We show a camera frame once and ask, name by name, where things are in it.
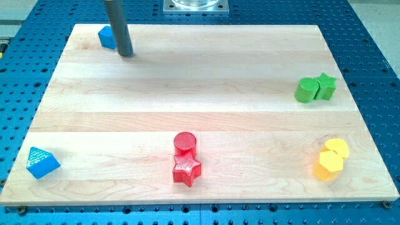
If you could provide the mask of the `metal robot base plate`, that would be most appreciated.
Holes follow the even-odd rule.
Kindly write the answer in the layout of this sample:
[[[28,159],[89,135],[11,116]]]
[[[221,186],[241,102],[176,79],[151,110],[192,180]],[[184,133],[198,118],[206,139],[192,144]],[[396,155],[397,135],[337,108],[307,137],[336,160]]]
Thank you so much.
[[[164,14],[228,14],[228,0],[164,0]]]

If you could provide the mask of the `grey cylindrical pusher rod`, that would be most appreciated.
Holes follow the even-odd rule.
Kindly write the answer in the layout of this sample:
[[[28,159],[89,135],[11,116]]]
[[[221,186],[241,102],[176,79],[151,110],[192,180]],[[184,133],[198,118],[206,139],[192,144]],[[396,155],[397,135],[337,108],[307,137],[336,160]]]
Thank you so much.
[[[124,13],[123,2],[121,0],[104,0],[104,5],[119,55],[122,57],[133,56],[134,50]]]

